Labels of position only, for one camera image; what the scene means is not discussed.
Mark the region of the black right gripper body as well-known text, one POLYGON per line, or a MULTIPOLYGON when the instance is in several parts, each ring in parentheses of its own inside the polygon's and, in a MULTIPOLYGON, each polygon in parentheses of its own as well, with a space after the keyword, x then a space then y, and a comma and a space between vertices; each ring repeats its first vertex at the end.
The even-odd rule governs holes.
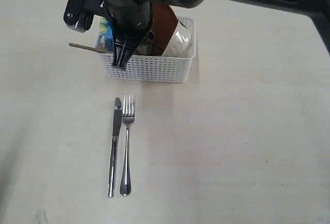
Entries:
POLYGON ((113 38, 112 66, 126 69, 153 22, 151 4, 142 0, 103 0, 104 16, 113 38))

